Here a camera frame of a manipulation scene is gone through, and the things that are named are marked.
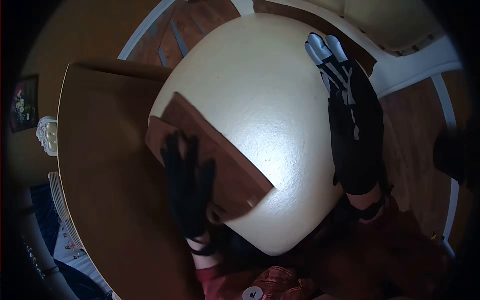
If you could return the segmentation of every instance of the hand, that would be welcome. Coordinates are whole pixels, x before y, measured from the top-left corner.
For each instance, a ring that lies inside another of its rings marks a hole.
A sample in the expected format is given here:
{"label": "hand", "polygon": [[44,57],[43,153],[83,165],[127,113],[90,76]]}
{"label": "hand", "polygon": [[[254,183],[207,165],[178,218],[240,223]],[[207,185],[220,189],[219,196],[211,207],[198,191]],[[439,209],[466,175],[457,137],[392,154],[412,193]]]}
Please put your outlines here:
{"label": "hand", "polygon": [[186,140],[185,157],[179,151],[179,133],[166,137],[166,148],[160,150],[168,181],[168,208],[184,237],[196,238],[206,231],[205,210],[212,199],[215,161],[209,160],[197,171],[198,139]]}
{"label": "hand", "polygon": [[330,48],[320,36],[310,33],[305,49],[320,69],[330,95],[328,115],[335,175],[346,193],[366,194],[378,181],[386,181],[380,178],[382,107],[367,76],[355,60],[346,57],[338,39],[325,39]]}

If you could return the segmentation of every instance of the red sleeve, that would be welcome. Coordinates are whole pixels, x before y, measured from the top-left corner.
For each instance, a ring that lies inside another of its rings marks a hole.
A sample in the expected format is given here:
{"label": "red sleeve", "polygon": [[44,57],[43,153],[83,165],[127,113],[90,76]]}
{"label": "red sleeve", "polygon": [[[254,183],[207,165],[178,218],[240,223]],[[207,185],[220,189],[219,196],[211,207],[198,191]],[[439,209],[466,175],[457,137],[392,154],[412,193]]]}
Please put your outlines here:
{"label": "red sleeve", "polygon": [[202,283],[205,300],[233,299],[242,292],[261,273],[260,270],[230,273],[224,264],[197,270],[197,278]]}
{"label": "red sleeve", "polygon": [[225,270],[223,264],[217,264],[207,269],[197,270],[196,273],[198,281],[203,284],[204,282],[208,282],[222,276],[225,273]]}

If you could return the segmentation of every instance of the framed picture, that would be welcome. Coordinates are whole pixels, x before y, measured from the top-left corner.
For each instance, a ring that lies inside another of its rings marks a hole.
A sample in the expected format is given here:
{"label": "framed picture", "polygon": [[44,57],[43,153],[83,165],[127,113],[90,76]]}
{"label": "framed picture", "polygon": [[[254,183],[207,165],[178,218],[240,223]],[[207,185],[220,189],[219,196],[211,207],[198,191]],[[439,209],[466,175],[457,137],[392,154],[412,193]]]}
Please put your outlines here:
{"label": "framed picture", "polygon": [[10,105],[12,132],[36,127],[38,124],[38,75],[21,78],[15,86]]}

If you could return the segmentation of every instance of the blue fabric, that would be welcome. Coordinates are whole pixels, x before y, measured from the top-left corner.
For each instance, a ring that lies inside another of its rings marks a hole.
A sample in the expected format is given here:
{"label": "blue fabric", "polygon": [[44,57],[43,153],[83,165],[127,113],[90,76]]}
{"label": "blue fabric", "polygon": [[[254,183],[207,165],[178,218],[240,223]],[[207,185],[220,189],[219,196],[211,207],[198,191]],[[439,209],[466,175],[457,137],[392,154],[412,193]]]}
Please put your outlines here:
{"label": "blue fabric", "polygon": [[65,277],[68,286],[72,289],[75,295],[77,295],[78,299],[105,300],[107,295],[90,277],[61,261],[56,259],[53,259],[53,261],[59,268],[60,273]]}
{"label": "blue fabric", "polygon": [[55,211],[55,205],[53,204],[50,185],[42,184],[30,187],[30,194],[40,232],[45,240],[48,252],[53,256],[60,224],[58,222],[59,215]]}
{"label": "blue fabric", "polygon": [[[55,211],[52,193],[49,184],[42,184],[30,187],[32,204],[35,210],[35,217],[40,227],[40,232],[48,251],[53,256],[57,236],[60,228],[59,216]],[[69,287],[80,300],[104,300],[107,296],[90,277],[62,263],[56,259],[53,260]]]}

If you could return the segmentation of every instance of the bracelet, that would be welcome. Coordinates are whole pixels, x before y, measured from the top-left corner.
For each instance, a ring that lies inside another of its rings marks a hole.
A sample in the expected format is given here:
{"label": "bracelet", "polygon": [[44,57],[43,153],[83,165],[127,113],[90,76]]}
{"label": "bracelet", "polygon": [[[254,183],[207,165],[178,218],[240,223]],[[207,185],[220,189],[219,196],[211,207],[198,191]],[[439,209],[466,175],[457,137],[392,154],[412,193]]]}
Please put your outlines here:
{"label": "bracelet", "polygon": [[215,244],[210,241],[205,247],[203,247],[201,250],[194,250],[190,247],[190,252],[192,252],[193,254],[195,255],[199,255],[199,256],[210,256],[210,255],[213,255],[215,254],[216,252],[216,247],[215,247]]}
{"label": "bracelet", "polygon": [[364,219],[365,221],[373,219],[377,215],[380,208],[385,204],[385,195],[382,194],[380,201],[372,203],[369,207],[364,210],[354,208],[358,219]]}

